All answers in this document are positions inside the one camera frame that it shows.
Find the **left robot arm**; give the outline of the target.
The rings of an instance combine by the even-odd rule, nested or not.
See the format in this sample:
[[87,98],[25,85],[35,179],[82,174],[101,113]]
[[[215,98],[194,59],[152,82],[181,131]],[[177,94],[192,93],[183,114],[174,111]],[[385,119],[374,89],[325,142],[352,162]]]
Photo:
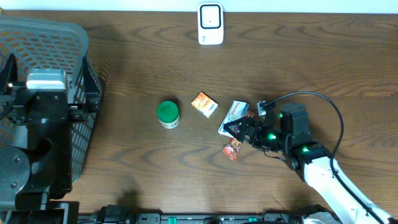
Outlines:
[[66,202],[72,190],[72,131],[101,108],[100,84],[87,60],[78,70],[85,101],[68,99],[63,70],[33,70],[17,79],[15,55],[1,71],[1,118],[27,130],[24,147],[1,149],[1,221],[3,223],[134,223],[135,215],[117,205],[82,215],[78,202]]

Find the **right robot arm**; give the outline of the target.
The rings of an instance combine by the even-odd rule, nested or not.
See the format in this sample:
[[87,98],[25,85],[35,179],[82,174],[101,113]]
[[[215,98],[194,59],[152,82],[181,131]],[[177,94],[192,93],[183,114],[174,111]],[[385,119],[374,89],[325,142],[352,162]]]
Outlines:
[[339,222],[397,223],[368,199],[341,170],[332,153],[314,140],[303,104],[283,104],[279,128],[274,126],[273,103],[261,101],[257,108],[263,121],[243,116],[225,123],[223,129],[263,153],[281,152],[281,161],[322,196]]

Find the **red Top candy bar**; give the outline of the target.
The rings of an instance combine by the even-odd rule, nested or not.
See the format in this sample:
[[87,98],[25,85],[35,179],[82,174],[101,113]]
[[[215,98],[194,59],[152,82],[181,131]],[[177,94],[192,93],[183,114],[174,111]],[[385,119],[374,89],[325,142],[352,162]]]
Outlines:
[[231,121],[237,120],[239,118],[242,117],[248,117],[248,118],[253,118],[255,117],[255,113],[253,113],[252,111],[246,111],[245,113],[240,113],[234,116],[230,116],[228,118],[225,118],[223,121],[223,124],[221,125],[221,134],[230,137],[229,143],[227,145],[225,145],[225,147],[223,148],[223,152],[232,160],[232,161],[236,161],[238,158],[238,154],[241,148],[241,142],[239,142],[236,138],[232,137],[232,135],[230,135],[229,133],[227,133],[224,129],[223,129],[223,125],[226,123],[229,123]]

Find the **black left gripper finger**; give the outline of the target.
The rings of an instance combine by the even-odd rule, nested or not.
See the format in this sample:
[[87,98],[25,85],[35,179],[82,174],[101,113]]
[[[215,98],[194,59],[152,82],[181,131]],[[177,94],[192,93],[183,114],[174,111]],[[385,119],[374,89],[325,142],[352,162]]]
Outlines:
[[101,83],[87,58],[83,59],[82,71],[88,112],[98,113],[101,110]]
[[10,95],[12,88],[9,84],[18,80],[17,60],[14,54],[10,54],[6,64],[1,71],[1,94]]

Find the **green lid white jar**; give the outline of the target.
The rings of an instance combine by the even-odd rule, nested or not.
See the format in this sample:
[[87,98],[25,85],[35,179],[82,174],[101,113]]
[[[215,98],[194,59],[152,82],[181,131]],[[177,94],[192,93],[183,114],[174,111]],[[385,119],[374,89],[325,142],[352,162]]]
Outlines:
[[172,101],[161,102],[157,107],[157,117],[164,128],[176,128],[180,122],[178,106]]

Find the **white blue medicine box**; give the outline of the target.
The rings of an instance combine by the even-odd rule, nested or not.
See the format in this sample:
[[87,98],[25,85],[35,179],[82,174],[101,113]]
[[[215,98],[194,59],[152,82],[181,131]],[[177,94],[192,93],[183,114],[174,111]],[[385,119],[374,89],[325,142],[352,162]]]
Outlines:
[[246,111],[248,110],[248,108],[249,108],[248,103],[246,103],[244,101],[234,100],[233,104],[231,105],[229,111],[227,112],[226,116],[224,117],[224,120],[222,121],[222,123],[218,129],[218,133],[220,135],[227,136],[229,138],[233,137],[227,131],[224,130],[224,125],[226,123],[229,123],[229,122],[232,122],[232,121],[242,118],[246,114]]

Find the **orange small carton box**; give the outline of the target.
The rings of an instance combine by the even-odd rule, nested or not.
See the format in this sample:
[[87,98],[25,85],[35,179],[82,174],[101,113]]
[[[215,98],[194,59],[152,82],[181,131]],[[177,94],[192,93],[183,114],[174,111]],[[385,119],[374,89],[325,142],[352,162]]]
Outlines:
[[210,118],[218,108],[218,103],[204,94],[204,92],[200,92],[199,95],[192,101],[192,106],[203,116]]

